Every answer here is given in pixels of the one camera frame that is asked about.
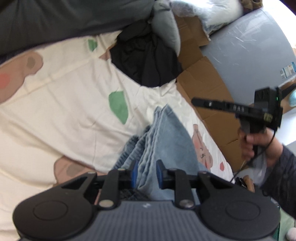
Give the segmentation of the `right forearm dark sleeve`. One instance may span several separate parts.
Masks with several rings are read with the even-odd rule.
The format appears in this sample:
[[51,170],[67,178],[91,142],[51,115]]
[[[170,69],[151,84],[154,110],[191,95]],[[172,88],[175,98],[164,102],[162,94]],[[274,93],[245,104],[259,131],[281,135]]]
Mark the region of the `right forearm dark sleeve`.
[[295,155],[286,146],[261,188],[287,214],[295,217]]

